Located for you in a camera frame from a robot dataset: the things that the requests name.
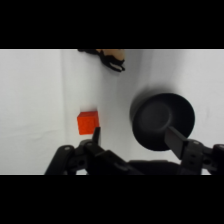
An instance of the red cube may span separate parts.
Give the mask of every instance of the red cube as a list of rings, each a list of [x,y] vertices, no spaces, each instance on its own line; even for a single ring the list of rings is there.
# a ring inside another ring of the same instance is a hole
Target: red cube
[[[95,128],[100,126],[97,111],[82,112],[77,120],[80,135],[91,135],[94,133]]]

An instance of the white table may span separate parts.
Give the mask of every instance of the white table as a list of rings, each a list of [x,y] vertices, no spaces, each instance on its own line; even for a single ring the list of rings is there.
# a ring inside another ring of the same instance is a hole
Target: white table
[[[129,110],[136,95],[166,89],[196,113],[191,135],[206,146],[224,138],[224,50],[127,49],[121,74],[76,50],[0,50],[0,174],[43,174],[62,144],[77,146],[76,117],[99,111],[101,145],[125,160],[165,159],[133,137]]]

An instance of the red block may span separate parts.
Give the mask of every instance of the red block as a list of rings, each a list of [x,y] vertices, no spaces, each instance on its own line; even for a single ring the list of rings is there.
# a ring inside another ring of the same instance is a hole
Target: red block
[[[77,120],[80,135],[91,135],[94,133],[95,128],[100,126],[97,111],[82,112]]]

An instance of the black object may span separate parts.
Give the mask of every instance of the black object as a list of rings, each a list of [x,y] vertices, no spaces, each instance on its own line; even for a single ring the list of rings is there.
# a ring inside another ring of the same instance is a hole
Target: black object
[[[168,161],[125,162],[111,151],[99,145],[100,128],[95,130],[92,140],[82,141],[77,149],[62,146],[56,152],[46,175],[76,175],[85,169],[89,175],[201,175],[207,169],[213,175],[224,174],[224,145],[213,149],[195,140],[186,139],[175,128],[166,130],[165,142],[181,165]]]
[[[119,61],[113,56],[110,56],[110,55],[105,56],[103,51],[101,51],[100,53],[98,51],[96,51],[96,49],[78,49],[78,51],[98,55],[104,65],[113,69],[116,72],[125,71],[125,68],[123,67],[124,60]]]
[[[191,104],[183,97],[166,93],[150,97],[132,117],[133,133],[137,141],[153,151],[166,151],[170,147],[164,142],[168,127],[174,127],[189,137],[195,124]]]

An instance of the white surface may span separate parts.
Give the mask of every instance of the white surface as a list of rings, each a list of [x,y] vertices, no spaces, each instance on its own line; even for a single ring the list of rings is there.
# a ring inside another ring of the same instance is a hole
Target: white surface
[[[43,174],[64,144],[60,50],[0,50],[0,174]]]
[[[125,160],[166,159],[133,137],[129,110],[142,91],[165,88],[196,112],[191,138],[223,143],[224,50],[127,49],[127,71],[76,50],[0,50],[0,174],[43,174],[62,144],[77,146],[76,117],[97,108],[102,147]]]

